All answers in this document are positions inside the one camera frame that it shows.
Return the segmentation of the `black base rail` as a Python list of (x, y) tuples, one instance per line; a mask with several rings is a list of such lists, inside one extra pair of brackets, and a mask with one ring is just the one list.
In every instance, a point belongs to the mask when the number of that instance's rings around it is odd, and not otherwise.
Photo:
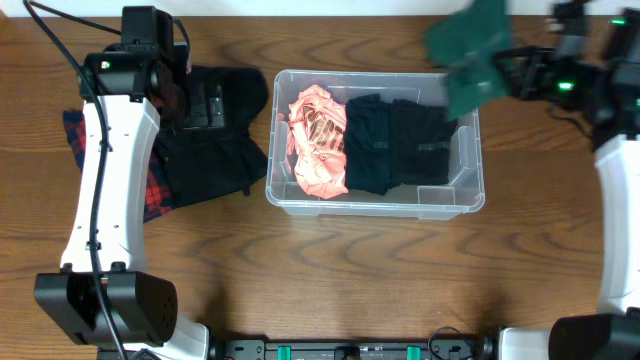
[(204, 350), (187, 352), (160, 347), (141, 350), (127, 346), (130, 359), (203, 360), (495, 360), (498, 350), (491, 337), (476, 342), (445, 335), (425, 342), (271, 342), (244, 339), (214, 340)]

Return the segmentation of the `black shirt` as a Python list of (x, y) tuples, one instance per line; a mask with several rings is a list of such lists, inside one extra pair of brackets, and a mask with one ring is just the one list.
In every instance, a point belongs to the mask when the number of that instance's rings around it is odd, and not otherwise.
[(451, 138), (457, 128), (444, 106), (396, 99), (390, 107), (391, 181), (441, 186), (449, 181)]

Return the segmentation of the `red navy plaid shirt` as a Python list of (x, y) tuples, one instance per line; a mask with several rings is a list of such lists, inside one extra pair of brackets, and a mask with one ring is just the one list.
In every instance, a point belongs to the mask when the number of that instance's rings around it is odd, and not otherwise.
[[(64, 131), (76, 164), (83, 171), (86, 150), (86, 129), (81, 111), (62, 113)], [(176, 208), (163, 164), (155, 151), (151, 152), (146, 179), (144, 222), (168, 214)]]

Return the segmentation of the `dark green shirt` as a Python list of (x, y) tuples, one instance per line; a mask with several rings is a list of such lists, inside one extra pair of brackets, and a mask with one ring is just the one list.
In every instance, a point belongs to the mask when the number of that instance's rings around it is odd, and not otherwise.
[(428, 59), (447, 70), (448, 119), (509, 95), (493, 55), (512, 47), (506, 0), (474, 0), (425, 34)]

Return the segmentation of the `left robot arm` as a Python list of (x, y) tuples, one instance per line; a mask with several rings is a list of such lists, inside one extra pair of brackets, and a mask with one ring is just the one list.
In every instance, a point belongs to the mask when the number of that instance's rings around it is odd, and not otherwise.
[(119, 42), (74, 64), (84, 101), (85, 156), (77, 212), (59, 269), (36, 277), (41, 309), (101, 359), (221, 359), (210, 329), (178, 311), (170, 281), (149, 275), (144, 208), (150, 155), (187, 112), (190, 45), (181, 22), (127, 6)]

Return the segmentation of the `large black folded garment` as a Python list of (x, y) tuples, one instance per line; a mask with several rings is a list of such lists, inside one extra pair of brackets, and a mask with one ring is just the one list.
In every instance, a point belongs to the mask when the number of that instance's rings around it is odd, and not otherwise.
[(267, 170), (267, 156), (250, 135), (250, 126), (269, 97), (262, 72), (195, 66), (186, 82), (195, 80), (222, 86), (225, 127), (159, 132), (152, 151), (163, 164), (176, 208), (236, 192), (248, 196)]

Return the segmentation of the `dark navy shirt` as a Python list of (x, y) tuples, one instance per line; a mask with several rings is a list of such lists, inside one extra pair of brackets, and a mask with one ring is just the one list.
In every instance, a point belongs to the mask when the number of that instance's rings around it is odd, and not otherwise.
[(344, 135), (345, 184), (349, 190), (385, 195), (391, 185), (390, 105), (379, 94), (350, 99)]

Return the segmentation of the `clear plastic storage bin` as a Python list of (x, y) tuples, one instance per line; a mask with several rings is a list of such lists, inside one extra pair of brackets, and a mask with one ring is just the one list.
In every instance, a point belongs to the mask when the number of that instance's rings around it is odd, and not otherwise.
[(358, 215), (449, 220), (474, 213), (485, 203), (479, 114), (459, 118), (451, 137), (448, 182), (441, 186), (401, 185), (380, 196), (362, 190), (324, 200), (306, 194), (294, 174), (297, 154), (288, 147), (289, 106), (299, 93), (318, 85), (336, 102), (379, 94), (385, 102), (405, 99), (446, 106), (442, 73), (384, 73), (286, 69), (274, 79), (265, 194), (289, 215)]

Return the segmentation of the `pink shirt with gold letters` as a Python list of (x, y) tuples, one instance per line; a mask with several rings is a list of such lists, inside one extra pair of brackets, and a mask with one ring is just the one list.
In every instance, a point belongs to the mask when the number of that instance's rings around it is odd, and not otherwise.
[(321, 199), (346, 194), (345, 106), (312, 85), (299, 93), (289, 110), (287, 152), (297, 155), (293, 173), (301, 189)]

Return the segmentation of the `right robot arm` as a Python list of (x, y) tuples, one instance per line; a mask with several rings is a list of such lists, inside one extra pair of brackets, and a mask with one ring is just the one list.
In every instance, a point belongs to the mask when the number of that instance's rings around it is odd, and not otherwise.
[(588, 22), (582, 1), (553, 6), (554, 48), (497, 52), (493, 64), (513, 97), (582, 114), (599, 175), (604, 262), (597, 312), (549, 329), (508, 327), (486, 338), (479, 359), (636, 359), (639, 356), (639, 12), (612, 20), (605, 65), (581, 62)]

